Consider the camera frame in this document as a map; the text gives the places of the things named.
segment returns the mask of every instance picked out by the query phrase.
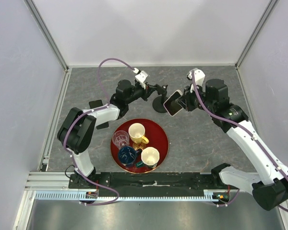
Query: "phone screen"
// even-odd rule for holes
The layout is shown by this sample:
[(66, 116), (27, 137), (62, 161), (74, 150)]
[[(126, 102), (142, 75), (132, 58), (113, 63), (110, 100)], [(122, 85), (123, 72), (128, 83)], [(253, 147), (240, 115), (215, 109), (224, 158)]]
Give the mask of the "phone screen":
[(174, 116), (182, 109), (182, 106), (175, 101), (181, 96), (182, 92), (180, 90), (177, 90), (164, 102), (163, 105), (171, 116)]

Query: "dark blue cup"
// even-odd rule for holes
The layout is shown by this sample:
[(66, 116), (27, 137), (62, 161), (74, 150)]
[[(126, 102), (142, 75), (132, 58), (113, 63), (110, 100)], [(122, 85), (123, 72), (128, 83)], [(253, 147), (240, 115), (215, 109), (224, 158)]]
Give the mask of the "dark blue cup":
[(126, 167), (132, 167), (137, 156), (141, 154), (141, 152), (142, 149), (135, 150), (130, 146), (125, 146), (119, 150), (119, 161)]

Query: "phone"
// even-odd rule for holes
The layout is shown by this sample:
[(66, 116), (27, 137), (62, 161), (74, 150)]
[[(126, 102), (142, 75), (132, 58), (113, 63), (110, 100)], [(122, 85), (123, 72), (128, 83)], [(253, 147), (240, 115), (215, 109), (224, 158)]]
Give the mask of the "phone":
[(178, 98), (182, 96), (180, 90), (176, 90), (164, 103), (163, 106), (166, 111), (171, 115), (176, 115), (183, 107), (176, 102)]

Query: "red tray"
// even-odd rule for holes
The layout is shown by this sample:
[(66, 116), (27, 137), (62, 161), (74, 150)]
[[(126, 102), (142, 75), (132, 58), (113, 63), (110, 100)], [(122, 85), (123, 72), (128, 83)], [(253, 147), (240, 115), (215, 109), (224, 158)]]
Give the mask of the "red tray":
[[(146, 144), (144, 146), (142, 144), (142, 146), (140, 146), (140, 147), (144, 147), (144, 148), (145, 147), (154, 147), (155, 149), (157, 149), (159, 151), (160, 159), (159, 159), (157, 166), (154, 169), (158, 168), (168, 154), (168, 137), (167, 137), (166, 133), (160, 127), (160, 125), (158, 125), (157, 123), (155, 123), (151, 120), (148, 120), (148, 119), (133, 119), (133, 120), (127, 121), (124, 124), (122, 124), (120, 127), (118, 127), (115, 130), (115, 132), (117, 132), (119, 130), (123, 130), (123, 131), (128, 132), (129, 127), (133, 123), (142, 124), (145, 127), (145, 136), (149, 139), (148, 144)], [(134, 148), (137, 147), (136, 144), (134, 144), (134, 142), (131, 139), (130, 139), (129, 145), (134, 147)], [(134, 166), (127, 168), (120, 163), (119, 158), (118, 158), (119, 149), (114, 145), (112, 140), (111, 140), (110, 148), (111, 148), (111, 154), (112, 154), (114, 161), (123, 170), (126, 170), (126, 171), (131, 172), (131, 173), (148, 173), (148, 172), (154, 170), (154, 169), (149, 168), (147, 166), (143, 166), (140, 168), (135, 167), (135, 164), (141, 160), (141, 155), (139, 155), (137, 157)]]

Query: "black cable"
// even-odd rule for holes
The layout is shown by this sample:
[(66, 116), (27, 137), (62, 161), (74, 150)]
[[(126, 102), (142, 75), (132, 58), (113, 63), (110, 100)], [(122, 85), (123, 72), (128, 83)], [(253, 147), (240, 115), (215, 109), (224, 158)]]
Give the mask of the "black cable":
[(66, 174), (66, 172), (67, 172), (67, 170), (68, 170), (71, 166), (72, 166), (72, 167), (75, 167), (73, 164), (71, 164), (70, 166), (68, 166), (68, 167), (65, 169), (65, 172), (64, 172), (64, 173), (65, 173), (65, 176), (66, 176), (67, 178), (69, 178), (69, 179), (70, 179), (71, 177), (68, 176), (68, 175)]

